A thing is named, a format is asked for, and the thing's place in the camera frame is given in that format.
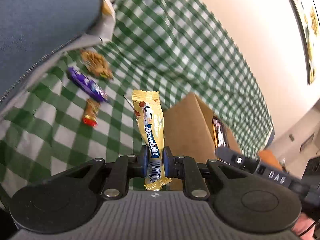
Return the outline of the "white paper bag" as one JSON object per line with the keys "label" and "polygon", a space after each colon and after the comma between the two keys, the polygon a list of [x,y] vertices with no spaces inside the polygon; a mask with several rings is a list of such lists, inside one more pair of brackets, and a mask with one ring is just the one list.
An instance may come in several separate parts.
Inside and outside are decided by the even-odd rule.
{"label": "white paper bag", "polygon": [[83,36],[86,47],[110,42],[116,26],[116,12],[114,2],[116,0],[99,0],[100,15],[86,35]]}

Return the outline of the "dark brown chocolate biscuit bar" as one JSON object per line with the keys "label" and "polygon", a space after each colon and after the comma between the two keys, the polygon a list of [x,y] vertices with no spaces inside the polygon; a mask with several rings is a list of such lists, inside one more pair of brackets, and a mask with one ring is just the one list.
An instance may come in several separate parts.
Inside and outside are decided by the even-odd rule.
{"label": "dark brown chocolate biscuit bar", "polygon": [[213,117],[213,140],[216,148],[220,146],[229,148],[226,129],[217,117]]}

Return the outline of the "clear bag of crackers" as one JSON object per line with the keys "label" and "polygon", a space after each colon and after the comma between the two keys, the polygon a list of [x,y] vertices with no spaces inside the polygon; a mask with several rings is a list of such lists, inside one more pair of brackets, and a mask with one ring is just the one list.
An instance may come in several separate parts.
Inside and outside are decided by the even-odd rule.
{"label": "clear bag of crackers", "polygon": [[82,63],[95,77],[102,79],[113,79],[113,73],[105,57],[90,50],[80,50]]}

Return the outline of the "green white checkered cloth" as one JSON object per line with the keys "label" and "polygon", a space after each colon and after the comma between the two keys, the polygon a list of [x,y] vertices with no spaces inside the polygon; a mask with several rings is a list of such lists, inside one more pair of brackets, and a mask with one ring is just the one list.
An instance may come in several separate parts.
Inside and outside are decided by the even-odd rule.
{"label": "green white checkered cloth", "polygon": [[99,81],[109,102],[89,127],[87,95],[67,77],[84,70],[80,52],[63,53],[1,120],[1,186],[12,196],[32,182],[94,158],[138,153],[142,138],[130,94],[158,91],[169,109],[193,92],[231,129],[242,153],[256,158],[273,129],[268,107],[238,47],[199,0],[117,0],[110,43],[95,47],[114,78]]}

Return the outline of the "purple snack wrapper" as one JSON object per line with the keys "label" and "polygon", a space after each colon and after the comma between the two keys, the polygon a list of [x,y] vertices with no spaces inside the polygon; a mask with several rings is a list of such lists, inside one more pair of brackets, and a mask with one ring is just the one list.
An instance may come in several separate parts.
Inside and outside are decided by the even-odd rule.
{"label": "purple snack wrapper", "polygon": [[92,79],[79,72],[74,67],[67,68],[68,78],[93,100],[97,102],[109,102],[105,91]]}

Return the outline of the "framed wall picture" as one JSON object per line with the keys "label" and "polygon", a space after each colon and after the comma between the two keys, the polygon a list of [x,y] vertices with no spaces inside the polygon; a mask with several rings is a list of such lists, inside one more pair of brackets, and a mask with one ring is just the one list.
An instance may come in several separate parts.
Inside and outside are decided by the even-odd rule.
{"label": "framed wall picture", "polygon": [[319,0],[289,0],[299,27],[305,54],[308,84],[319,69]]}

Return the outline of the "blue sofa cushion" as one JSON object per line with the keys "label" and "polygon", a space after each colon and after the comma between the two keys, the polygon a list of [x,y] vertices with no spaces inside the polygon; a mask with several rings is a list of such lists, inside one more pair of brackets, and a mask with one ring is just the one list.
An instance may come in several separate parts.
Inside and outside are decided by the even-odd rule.
{"label": "blue sofa cushion", "polygon": [[1,95],[27,71],[87,32],[102,0],[1,0]]}

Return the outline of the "small red gold candy packet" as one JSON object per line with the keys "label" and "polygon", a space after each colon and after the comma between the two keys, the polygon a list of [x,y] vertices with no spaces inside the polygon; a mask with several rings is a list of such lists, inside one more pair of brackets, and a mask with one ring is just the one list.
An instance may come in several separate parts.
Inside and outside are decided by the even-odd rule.
{"label": "small red gold candy packet", "polygon": [[94,127],[97,124],[97,114],[99,112],[100,103],[93,99],[87,99],[82,122],[88,126]]}

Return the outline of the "yellow Alpenliebe candy bar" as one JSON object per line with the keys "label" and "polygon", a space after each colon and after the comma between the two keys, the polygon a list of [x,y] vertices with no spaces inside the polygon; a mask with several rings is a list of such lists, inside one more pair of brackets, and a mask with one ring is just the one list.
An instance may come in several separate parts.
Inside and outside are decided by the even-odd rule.
{"label": "yellow Alpenliebe candy bar", "polygon": [[134,89],[132,103],[141,136],[149,149],[145,189],[160,191],[171,182],[165,176],[163,164],[164,118],[159,92]]}

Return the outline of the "orange pillow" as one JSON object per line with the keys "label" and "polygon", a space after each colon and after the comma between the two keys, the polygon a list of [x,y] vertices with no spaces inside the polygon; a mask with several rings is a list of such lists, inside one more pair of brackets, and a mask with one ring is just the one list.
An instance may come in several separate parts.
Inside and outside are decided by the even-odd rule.
{"label": "orange pillow", "polygon": [[282,166],[280,165],[279,161],[277,158],[274,156],[271,150],[262,150],[258,153],[260,160],[263,161],[264,163],[278,169],[278,170],[283,170]]}

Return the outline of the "dark side table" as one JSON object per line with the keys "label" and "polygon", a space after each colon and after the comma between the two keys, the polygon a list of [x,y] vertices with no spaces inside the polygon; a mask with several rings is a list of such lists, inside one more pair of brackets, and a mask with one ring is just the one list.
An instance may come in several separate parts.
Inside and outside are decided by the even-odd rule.
{"label": "dark side table", "polygon": [[305,179],[310,176],[319,176],[319,163],[320,156],[309,159],[302,178]]}

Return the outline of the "brown cardboard box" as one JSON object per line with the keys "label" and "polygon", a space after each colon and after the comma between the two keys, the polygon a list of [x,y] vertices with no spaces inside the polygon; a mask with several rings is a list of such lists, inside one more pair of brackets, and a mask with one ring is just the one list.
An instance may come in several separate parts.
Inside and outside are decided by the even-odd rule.
{"label": "brown cardboard box", "polygon": [[194,93],[164,111],[164,145],[175,158],[172,190],[183,189],[198,199],[209,195],[200,169],[207,169],[208,159],[216,159],[213,117],[217,115]]}

